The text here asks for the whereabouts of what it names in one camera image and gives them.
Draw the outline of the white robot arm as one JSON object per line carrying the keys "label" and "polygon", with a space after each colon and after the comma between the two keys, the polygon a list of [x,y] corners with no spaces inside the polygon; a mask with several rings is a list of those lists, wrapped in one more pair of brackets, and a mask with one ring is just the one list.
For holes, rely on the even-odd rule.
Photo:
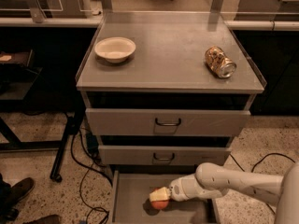
{"label": "white robot arm", "polygon": [[275,224],[299,224],[298,162],[284,176],[234,171],[205,162],[194,174],[179,177],[167,187],[153,191],[149,201],[154,208],[164,209],[161,202],[216,199],[229,189],[274,205],[277,208]]}

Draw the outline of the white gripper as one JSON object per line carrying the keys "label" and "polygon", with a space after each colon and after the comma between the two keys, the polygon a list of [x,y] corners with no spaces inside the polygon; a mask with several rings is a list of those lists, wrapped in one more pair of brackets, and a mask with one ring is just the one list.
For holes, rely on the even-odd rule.
{"label": "white gripper", "polygon": [[176,202],[188,201],[198,197],[198,182],[194,175],[185,175],[173,180],[169,188],[155,189],[149,194],[151,202],[169,201],[170,197]]}

